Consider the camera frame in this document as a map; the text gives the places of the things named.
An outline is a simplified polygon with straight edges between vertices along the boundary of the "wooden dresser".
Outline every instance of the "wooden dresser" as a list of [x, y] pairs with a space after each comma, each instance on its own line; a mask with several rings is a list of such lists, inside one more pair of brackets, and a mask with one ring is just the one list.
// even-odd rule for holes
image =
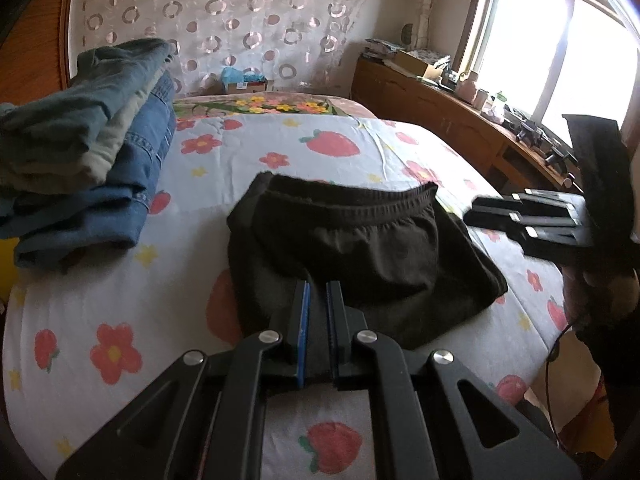
[[462, 155], [502, 192], [567, 190], [564, 178], [514, 135], [453, 95], [366, 59], [358, 60], [351, 98], [377, 117], [419, 124]]

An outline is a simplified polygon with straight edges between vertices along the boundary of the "black shorts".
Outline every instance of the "black shorts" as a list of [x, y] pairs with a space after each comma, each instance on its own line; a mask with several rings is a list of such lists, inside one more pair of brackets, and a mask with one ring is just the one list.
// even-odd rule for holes
[[245, 335], [289, 309], [297, 280], [313, 285], [307, 375], [328, 377], [325, 284], [370, 329], [415, 349], [507, 291], [504, 276], [436, 201], [428, 183], [405, 192], [256, 176], [227, 220], [229, 266]]

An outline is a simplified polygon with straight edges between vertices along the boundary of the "window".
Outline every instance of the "window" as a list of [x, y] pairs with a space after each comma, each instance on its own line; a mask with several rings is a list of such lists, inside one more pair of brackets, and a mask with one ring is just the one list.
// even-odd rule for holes
[[479, 87], [503, 92], [571, 145], [562, 114], [622, 126], [636, 81], [638, 48], [612, 12], [593, 0], [490, 0], [470, 67]]

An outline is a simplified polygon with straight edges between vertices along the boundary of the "bed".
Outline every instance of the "bed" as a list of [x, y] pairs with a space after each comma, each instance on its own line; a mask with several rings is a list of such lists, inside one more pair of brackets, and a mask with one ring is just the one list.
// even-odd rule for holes
[[[238, 342], [225, 221], [259, 171], [387, 190], [433, 180], [438, 200], [458, 215], [475, 196], [497, 194], [427, 130], [377, 120], [348, 100], [253, 94], [188, 98], [175, 108], [177, 131], [138, 246], [95, 248], [68, 273], [23, 274], [12, 290], [2, 348], [8, 418], [48, 478], [183, 352]], [[319, 153], [310, 136], [346, 137], [357, 153]], [[424, 351], [451, 350], [516, 403], [566, 325], [561, 275], [503, 234], [470, 236], [510, 290]], [[263, 479], [375, 477], [365, 392], [315, 386], [273, 397], [266, 417]], [[334, 450], [350, 456], [346, 468], [310, 446], [328, 427], [348, 443]]]

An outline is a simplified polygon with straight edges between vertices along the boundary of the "denim jeans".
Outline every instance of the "denim jeans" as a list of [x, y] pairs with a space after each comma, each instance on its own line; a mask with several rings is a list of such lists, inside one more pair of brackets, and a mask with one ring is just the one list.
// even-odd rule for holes
[[60, 269], [78, 248], [105, 242], [128, 248], [138, 242], [174, 136], [173, 97], [174, 83], [165, 72], [133, 119], [103, 186], [0, 200], [0, 238], [20, 237], [17, 266]]
[[68, 194], [104, 184], [169, 49], [146, 38], [87, 50], [70, 88], [20, 107], [0, 104], [0, 186]]

